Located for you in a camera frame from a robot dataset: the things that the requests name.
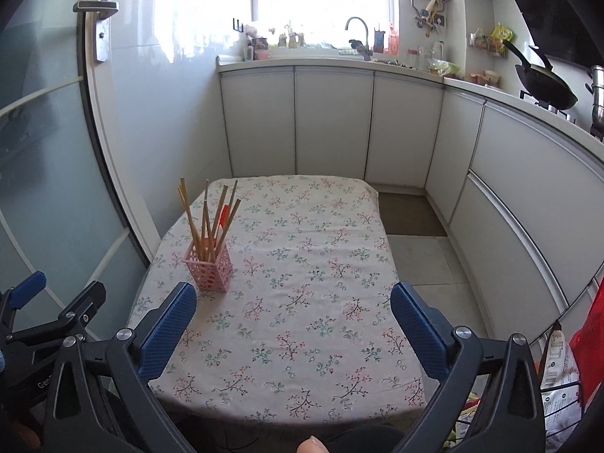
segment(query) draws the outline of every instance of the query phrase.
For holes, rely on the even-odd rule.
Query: metal bolt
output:
[[[457,327],[455,334],[461,339],[469,339],[472,336],[472,331],[467,327]]]
[[[127,341],[132,337],[132,330],[129,328],[122,328],[117,331],[116,337],[118,341]]]
[[[522,334],[514,334],[512,340],[518,345],[525,345],[527,343],[527,338]]]
[[[63,345],[65,347],[71,347],[75,343],[76,343],[76,338],[73,337],[73,335],[70,335],[69,337],[66,337],[63,339]]]

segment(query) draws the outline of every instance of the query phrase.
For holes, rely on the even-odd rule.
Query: door handle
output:
[[[105,62],[109,58],[108,18],[115,15],[119,9],[120,4],[110,0],[78,0],[73,5],[75,13],[92,12],[94,14],[94,60],[97,63]]]

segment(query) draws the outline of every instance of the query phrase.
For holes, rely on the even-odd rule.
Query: frosted glass door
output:
[[[128,319],[149,261],[125,233],[89,133],[76,1],[24,0],[0,32],[0,291],[46,273],[48,291],[17,320],[27,327],[56,319],[99,274],[107,301],[90,328],[107,337]]]

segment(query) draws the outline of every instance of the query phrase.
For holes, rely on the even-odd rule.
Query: white tablecloth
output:
[[[222,185],[210,185],[215,213]],[[361,180],[277,176],[239,179],[242,204],[228,237],[227,294],[201,292],[197,312],[163,375],[150,386],[193,414],[273,424],[416,416],[420,364],[391,314],[398,281],[378,211]],[[192,205],[200,226],[203,196]],[[183,215],[149,269],[130,326],[179,281]]]

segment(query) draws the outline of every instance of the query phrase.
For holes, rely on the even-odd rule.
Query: wok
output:
[[[511,42],[503,40],[503,44],[520,58],[522,64],[516,65],[516,73],[530,95],[540,102],[546,102],[556,107],[558,110],[567,110],[577,103],[576,95],[562,78],[552,72],[552,63],[539,48],[530,47],[541,58],[545,68],[531,65],[528,59]]]

